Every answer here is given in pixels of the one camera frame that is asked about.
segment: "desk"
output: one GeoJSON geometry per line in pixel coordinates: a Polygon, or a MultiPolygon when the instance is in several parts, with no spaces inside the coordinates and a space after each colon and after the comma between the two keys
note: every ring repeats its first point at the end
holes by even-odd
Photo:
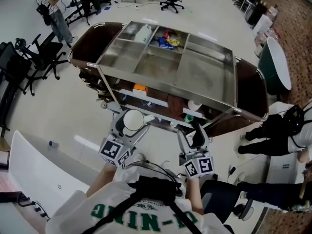
{"type": "Polygon", "coordinates": [[[250,8],[251,8],[252,6],[255,6],[255,5],[254,5],[252,2],[250,2],[249,0],[244,0],[243,3],[242,3],[242,6],[240,7],[239,10],[242,10],[242,8],[243,8],[243,6],[244,6],[245,3],[248,3],[248,7],[247,7],[247,9],[246,9],[246,11],[245,11],[244,16],[247,14],[247,12],[250,10],[250,8]]]}

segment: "hand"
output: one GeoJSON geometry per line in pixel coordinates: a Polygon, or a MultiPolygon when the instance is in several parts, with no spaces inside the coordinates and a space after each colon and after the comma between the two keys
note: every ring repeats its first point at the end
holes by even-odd
{"type": "Polygon", "coordinates": [[[104,172],[115,172],[116,170],[117,170],[117,166],[114,166],[110,164],[109,162],[107,162],[103,167],[104,172]]]}

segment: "black strap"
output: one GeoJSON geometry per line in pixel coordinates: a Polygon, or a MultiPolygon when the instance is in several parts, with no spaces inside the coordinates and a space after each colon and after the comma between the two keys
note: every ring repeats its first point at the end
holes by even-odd
{"type": "Polygon", "coordinates": [[[141,195],[137,193],[132,193],[130,195],[130,198],[118,204],[106,217],[102,218],[99,222],[97,222],[95,226],[85,230],[82,234],[94,233],[99,227],[112,222],[114,218],[119,217],[121,214],[123,214],[126,210],[128,210],[135,203],[139,202],[141,199],[143,199],[141,195]]]}
{"type": "MultiPolygon", "coordinates": [[[[312,123],[312,120],[305,120],[303,122],[303,125],[308,124],[308,123],[312,123]]],[[[299,146],[296,141],[293,139],[293,136],[291,136],[293,143],[295,144],[296,147],[298,148],[306,148],[307,146],[299,146]]]]}
{"type": "MultiPolygon", "coordinates": [[[[42,4],[42,0],[40,0],[40,5],[44,5],[42,4]]],[[[50,8],[51,4],[49,3],[48,6],[46,6],[48,9],[50,8]]]]}
{"type": "Polygon", "coordinates": [[[304,110],[303,112],[306,113],[310,109],[312,109],[312,107],[309,107],[308,109],[304,110]]]}
{"type": "Polygon", "coordinates": [[[187,228],[191,231],[193,234],[201,234],[200,230],[196,227],[196,225],[185,215],[183,211],[176,205],[176,203],[170,202],[168,204],[170,208],[174,211],[176,216],[185,224],[187,228]]]}

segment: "white floor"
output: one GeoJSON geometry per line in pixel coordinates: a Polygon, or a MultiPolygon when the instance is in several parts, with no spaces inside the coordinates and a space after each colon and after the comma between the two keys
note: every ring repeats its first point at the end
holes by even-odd
{"type": "MultiPolygon", "coordinates": [[[[161,11],[157,1],[163,0],[137,0],[143,4],[151,3],[139,9],[135,6],[118,8],[118,4],[113,2],[109,10],[103,9],[100,15],[91,16],[89,21],[92,25],[101,21],[129,23],[136,20],[172,27],[215,41],[232,49],[236,56],[257,65],[252,31],[243,13],[233,6],[232,0],[183,0],[185,10],[180,9],[179,14],[170,9],[161,11]]],[[[120,7],[128,5],[131,3],[121,3],[120,7]]],[[[70,29],[80,37],[88,25],[81,19],[71,24],[70,29]]],[[[54,79],[53,74],[47,80],[40,80],[35,86],[34,97],[29,92],[16,96],[8,118],[11,131],[6,132],[5,138],[11,143],[13,132],[19,130],[39,136],[47,142],[52,140],[59,143],[60,150],[70,157],[99,171],[103,161],[97,151],[102,138],[108,133],[113,113],[100,108],[96,102],[96,92],[87,88],[78,77],[79,69],[66,63],[58,66],[58,70],[60,80],[54,79]]],[[[210,146],[216,173],[221,181],[227,180],[230,165],[237,167],[254,157],[248,155],[240,160],[233,152],[242,132],[244,129],[215,137],[210,146]]],[[[178,167],[180,149],[174,133],[151,127],[137,148],[150,161],[161,163],[169,160],[173,170],[178,167]]],[[[242,171],[248,174],[249,182],[260,182],[265,160],[264,156],[260,156],[238,168],[229,182],[233,183],[242,171]]],[[[234,216],[229,218],[228,222],[235,233],[252,232],[263,209],[256,202],[253,207],[254,214],[248,221],[243,222],[234,216]]]]}

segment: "wheel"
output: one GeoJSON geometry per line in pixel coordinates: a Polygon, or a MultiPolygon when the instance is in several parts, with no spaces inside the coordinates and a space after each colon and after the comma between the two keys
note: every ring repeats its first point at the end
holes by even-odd
{"type": "Polygon", "coordinates": [[[103,109],[107,108],[107,103],[106,102],[102,102],[101,108],[103,108],[103,109]]]}

